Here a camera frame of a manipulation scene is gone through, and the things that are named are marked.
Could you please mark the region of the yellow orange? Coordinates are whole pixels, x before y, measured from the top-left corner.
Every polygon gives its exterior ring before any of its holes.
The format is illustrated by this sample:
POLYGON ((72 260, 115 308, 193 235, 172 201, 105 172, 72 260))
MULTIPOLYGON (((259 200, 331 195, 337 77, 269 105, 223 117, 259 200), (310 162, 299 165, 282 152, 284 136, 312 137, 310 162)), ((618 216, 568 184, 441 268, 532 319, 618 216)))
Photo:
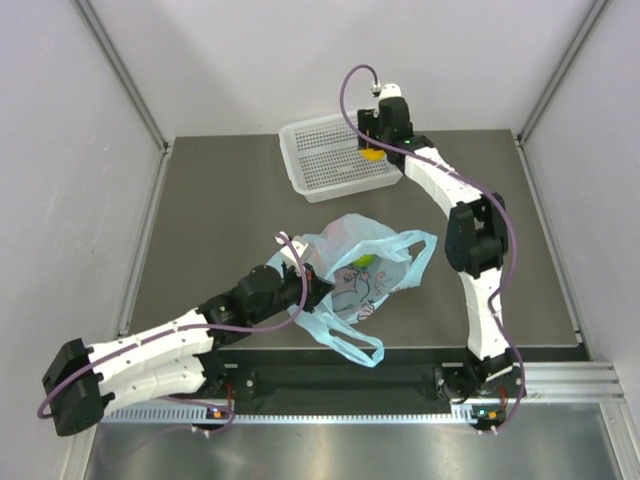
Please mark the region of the yellow orange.
POLYGON ((360 153, 362 157, 370 162, 379 162, 384 161, 386 158, 386 153, 383 150, 367 148, 361 149, 360 153))

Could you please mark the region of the green pear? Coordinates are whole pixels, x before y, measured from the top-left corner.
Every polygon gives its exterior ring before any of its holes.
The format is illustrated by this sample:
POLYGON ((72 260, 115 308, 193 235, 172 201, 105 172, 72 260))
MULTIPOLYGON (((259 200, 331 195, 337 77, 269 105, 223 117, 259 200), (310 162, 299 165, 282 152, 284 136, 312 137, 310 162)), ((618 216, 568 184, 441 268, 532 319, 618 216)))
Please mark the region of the green pear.
POLYGON ((376 259, 375 254, 365 254, 360 258, 354 260, 352 264, 357 268, 367 268, 375 261, 375 259, 376 259))

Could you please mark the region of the light blue plastic bag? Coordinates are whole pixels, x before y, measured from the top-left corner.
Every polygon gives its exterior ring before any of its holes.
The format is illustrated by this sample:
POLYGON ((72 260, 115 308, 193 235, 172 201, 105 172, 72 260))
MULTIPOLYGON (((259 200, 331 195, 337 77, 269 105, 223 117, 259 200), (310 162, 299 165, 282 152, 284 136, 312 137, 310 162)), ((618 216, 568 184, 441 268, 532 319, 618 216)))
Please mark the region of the light blue plastic bag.
POLYGON ((352 363, 373 368, 385 354, 383 342, 359 331, 356 326, 399 290, 421 284, 437 246, 437 236, 423 230, 397 232, 359 214, 346 214, 329 223, 319 234, 300 237, 310 244, 306 260, 315 272, 335 284, 335 289, 313 313, 301 312, 294 323, 316 342, 327 346, 352 363), (350 222, 356 240, 334 243, 327 238, 332 222, 350 222), (367 268, 352 262, 375 254, 367 268))

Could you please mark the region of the red apple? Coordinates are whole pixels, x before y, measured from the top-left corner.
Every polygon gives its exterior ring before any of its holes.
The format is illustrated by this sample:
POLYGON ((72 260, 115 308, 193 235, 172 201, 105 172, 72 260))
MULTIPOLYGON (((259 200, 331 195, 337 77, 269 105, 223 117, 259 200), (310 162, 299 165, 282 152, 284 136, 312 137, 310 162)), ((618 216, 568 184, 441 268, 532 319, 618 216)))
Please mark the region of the red apple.
POLYGON ((350 243, 356 240, 356 234, 350 222, 335 221, 327 226, 327 238, 334 243, 350 243))

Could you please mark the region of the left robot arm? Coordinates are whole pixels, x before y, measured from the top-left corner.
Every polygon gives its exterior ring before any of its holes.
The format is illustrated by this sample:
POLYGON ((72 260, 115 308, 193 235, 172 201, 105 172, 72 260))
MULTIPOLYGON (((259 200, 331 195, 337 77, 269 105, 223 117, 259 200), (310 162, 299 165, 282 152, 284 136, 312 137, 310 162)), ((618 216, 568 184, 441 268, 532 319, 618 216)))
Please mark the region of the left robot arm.
POLYGON ((64 343, 42 379, 45 398, 37 409, 58 436, 76 435, 105 416, 137 403, 198 392, 216 396, 227 374, 217 349, 256 333, 263 321, 287 312, 290 320, 311 313, 334 289, 311 265, 260 265, 231 290, 182 316, 110 342, 64 343))

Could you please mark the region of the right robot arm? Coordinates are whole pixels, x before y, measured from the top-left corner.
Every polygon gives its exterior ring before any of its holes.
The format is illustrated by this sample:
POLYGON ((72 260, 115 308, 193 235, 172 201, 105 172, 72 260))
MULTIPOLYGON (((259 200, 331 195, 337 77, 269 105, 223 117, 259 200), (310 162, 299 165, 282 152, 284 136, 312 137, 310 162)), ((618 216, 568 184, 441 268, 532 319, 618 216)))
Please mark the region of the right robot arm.
POLYGON ((371 161, 385 159, 419 185, 447 219, 445 255, 462 281, 469 334, 460 380, 441 380, 453 402, 487 396, 513 370, 516 355, 505 338, 500 286, 509 251, 505 205, 468 183, 426 136, 414 132, 406 100, 382 98, 356 114, 358 148, 371 161))

